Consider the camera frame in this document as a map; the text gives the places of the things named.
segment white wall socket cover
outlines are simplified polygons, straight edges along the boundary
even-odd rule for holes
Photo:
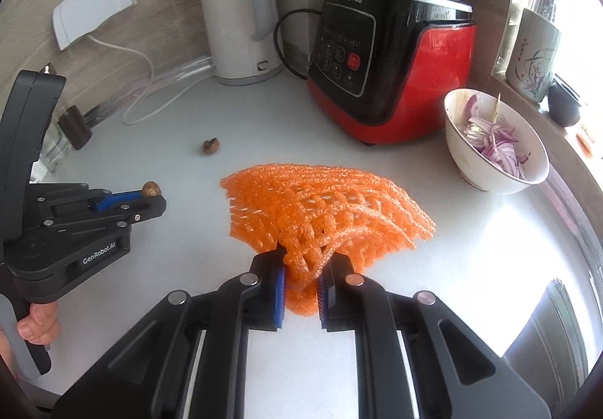
[[[136,5],[136,0],[64,0],[52,12],[58,47],[67,48],[111,16]]]

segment white countertop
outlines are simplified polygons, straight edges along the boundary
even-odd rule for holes
[[[165,101],[158,93],[136,117]],[[203,140],[219,151],[200,155]],[[538,187],[510,196],[480,194],[459,178],[444,133],[397,146],[367,147],[333,124],[288,73],[245,87],[207,80],[163,113],[126,127],[118,115],[93,130],[51,181],[86,182],[113,192],[156,181],[162,217],[136,224],[132,251],[59,300],[62,334],[52,370],[36,382],[64,393],[168,292],[209,292],[249,267],[254,252],[228,236],[221,178],[265,163],[355,167],[405,188],[436,223],[432,240],[390,254],[367,276],[403,295],[436,293],[498,355],[526,324],[547,284],[568,289],[589,354],[602,347],[589,273],[569,230]],[[246,419],[357,418],[354,336],[327,334],[318,317],[290,312],[277,333],[252,332]]]

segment white kettle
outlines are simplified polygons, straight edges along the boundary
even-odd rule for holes
[[[201,3],[219,82],[242,86],[264,81],[283,70],[272,38],[278,20],[276,0]]]

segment orange mesh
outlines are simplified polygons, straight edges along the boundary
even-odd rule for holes
[[[435,225],[406,191],[357,169],[267,164],[224,178],[230,235],[257,252],[287,249],[286,306],[300,315],[318,309],[315,280],[334,252],[362,272],[389,252],[414,249]]]

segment white cable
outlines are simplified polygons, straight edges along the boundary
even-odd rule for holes
[[[139,52],[138,50],[133,50],[131,48],[126,48],[126,47],[121,47],[118,45],[111,45],[110,43],[105,43],[104,41],[101,41],[95,37],[93,37],[92,35],[88,35],[88,38],[90,38],[94,43],[98,43],[99,45],[103,45],[105,47],[109,47],[109,48],[113,48],[115,50],[121,50],[123,52],[130,52],[132,54],[137,54],[140,57],[143,57],[144,60],[146,60],[149,64],[149,68],[151,69],[151,77],[149,78],[149,83],[147,84],[147,86],[144,88],[143,92],[132,102],[132,104],[130,106],[128,106],[126,108],[126,110],[124,111],[124,114],[121,117],[121,121],[123,124],[125,125],[136,125],[140,122],[143,122],[144,120],[147,120],[148,118],[151,118],[152,116],[155,116],[158,113],[161,113],[165,108],[167,108],[168,106],[170,106],[174,101],[176,101],[180,96],[184,95],[185,93],[187,93],[188,91],[190,91],[194,86],[196,86],[198,83],[201,82],[201,80],[199,81],[195,81],[194,83],[186,86],[182,91],[180,91],[178,94],[176,94],[172,99],[170,99],[166,104],[164,104],[163,106],[161,106],[160,108],[158,108],[157,110],[153,111],[152,113],[149,113],[147,115],[144,115],[142,118],[138,118],[137,120],[134,121],[129,121],[127,119],[128,114],[130,113],[130,111],[134,108],[134,106],[136,106],[136,104],[142,99],[144,98],[148,91],[149,88],[151,87],[151,85],[153,84],[153,80],[155,79],[155,68],[153,67],[153,62],[151,62],[151,59],[149,57],[147,57],[145,54],[143,54],[142,52]]]

